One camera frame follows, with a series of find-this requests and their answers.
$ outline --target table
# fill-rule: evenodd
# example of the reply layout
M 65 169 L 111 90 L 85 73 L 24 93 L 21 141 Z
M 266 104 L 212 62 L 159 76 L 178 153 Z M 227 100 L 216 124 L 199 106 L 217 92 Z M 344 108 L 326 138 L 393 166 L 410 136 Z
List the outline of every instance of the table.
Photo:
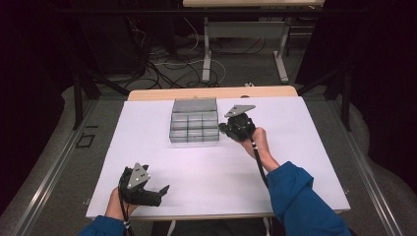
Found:
M 291 7 L 291 6 L 320 6 L 325 0 L 184 0 L 183 5 L 191 8 L 227 8 L 227 7 Z M 209 81 L 211 37 L 264 37 L 280 38 L 279 48 L 273 51 L 276 68 L 282 83 L 288 83 L 288 77 L 282 61 L 282 54 L 288 37 L 291 19 L 283 22 L 210 22 L 205 17 L 205 61 L 202 81 Z
M 186 88 L 132 91 L 113 136 L 87 217 L 104 214 L 108 196 L 125 166 L 148 164 L 146 185 L 170 185 L 160 207 L 141 206 L 140 220 L 181 220 L 272 216 L 268 190 L 256 161 L 234 141 L 172 144 L 174 98 L 217 97 L 219 122 L 234 104 L 255 104 L 247 114 L 264 127 L 280 163 L 291 160 L 315 177 L 314 190 L 336 211 L 350 209 L 302 97 L 293 87 Z

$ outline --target cable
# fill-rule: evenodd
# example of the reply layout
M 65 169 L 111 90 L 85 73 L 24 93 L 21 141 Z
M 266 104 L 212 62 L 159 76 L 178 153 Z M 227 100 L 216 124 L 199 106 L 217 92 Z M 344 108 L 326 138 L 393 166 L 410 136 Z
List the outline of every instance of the cable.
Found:
M 122 193 L 121 192 L 121 181 L 122 181 L 122 179 L 123 179 L 123 177 L 120 178 L 120 180 L 119 180 L 119 185 L 117 187 L 117 190 L 119 192 L 118 193 L 119 194 L 119 202 L 120 202 L 120 207 L 122 209 L 122 214 L 123 214 L 123 218 L 124 218 L 123 224 L 125 225 L 126 230 L 129 232 L 129 235 L 130 236 L 135 236 L 135 232 L 133 231 L 133 228 L 131 227 L 131 223 L 129 221 L 129 214 L 128 214 L 128 212 L 129 212 L 129 205 L 127 206 L 127 208 L 125 210 L 124 202 L 123 202 L 123 199 L 122 199 L 122 194 L 121 194 Z
M 261 177 L 264 180 L 264 183 L 265 183 L 265 185 L 268 188 L 268 179 L 267 179 L 267 176 L 265 175 L 264 168 L 262 167 L 261 157 L 260 157 L 260 154 L 258 152 L 258 146 L 257 146 L 257 144 L 255 143 L 254 139 L 252 139 L 252 136 L 249 135 L 249 133 L 242 126 L 240 126 L 240 125 L 238 125 L 236 123 L 233 123 L 233 125 L 235 125 L 241 131 L 243 131 L 246 134 L 246 136 L 248 137 L 248 139 L 251 141 L 252 148 L 254 149 L 254 155 L 255 155 L 255 160 L 257 161 L 258 169 L 260 170 Z

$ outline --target white tabletop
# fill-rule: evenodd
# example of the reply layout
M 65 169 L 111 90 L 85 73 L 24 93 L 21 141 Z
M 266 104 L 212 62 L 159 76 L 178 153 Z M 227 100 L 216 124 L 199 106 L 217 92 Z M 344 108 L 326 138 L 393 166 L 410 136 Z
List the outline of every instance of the white tabletop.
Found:
M 279 7 L 320 6 L 325 0 L 184 0 L 185 7 Z
M 172 144 L 169 141 L 173 100 L 126 101 L 102 167 L 87 217 L 104 214 L 108 197 L 125 166 L 148 164 L 146 189 L 170 185 L 160 207 L 140 206 L 132 218 L 190 219 L 272 215 L 268 190 L 256 161 L 231 139 Z M 334 210 L 349 203 L 334 173 L 302 97 L 252 97 L 217 100 L 219 122 L 235 104 L 254 104 L 247 112 L 268 133 L 271 153 L 283 164 L 292 161 L 313 177 L 314 190 Z

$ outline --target desk leg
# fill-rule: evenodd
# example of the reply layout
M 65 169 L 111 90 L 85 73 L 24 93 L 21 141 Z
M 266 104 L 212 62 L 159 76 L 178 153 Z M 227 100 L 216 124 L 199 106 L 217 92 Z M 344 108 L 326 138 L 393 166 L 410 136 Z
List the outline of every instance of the desk leg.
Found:
M 279 43 L 278 51 L 273 51 L 273 57 L 275 59 L 276 68 L 278 69 L 279 79 L 283 84 L 288 84 L 288 76 L 285 71 L 284 63 L 282 61 L 282 54 L 285 50 L 285 43 L 288 38 L 289 27 L 291 25 L 291 18 L 285 19 L 285 26 L 282 29 L 281 41 Z
M 209 81 L 210 63 L 211 63 L 211 51 L 209 50 L 209 19 L 205 18 L 205 63 L 203 65 L 202 82 Z

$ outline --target blue sleeve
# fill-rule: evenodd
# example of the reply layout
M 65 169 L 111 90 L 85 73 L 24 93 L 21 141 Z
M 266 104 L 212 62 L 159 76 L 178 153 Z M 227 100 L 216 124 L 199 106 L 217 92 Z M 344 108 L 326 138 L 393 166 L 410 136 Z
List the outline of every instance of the blue sleeve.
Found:
M 343 219 L 312 189 L 313 177 L 290 161 L 268 176 L 272 209 L 287 235 L 351 235 Z
M 99 215 L 79 236 L 123 236 L 124 231 L 122 220 Z

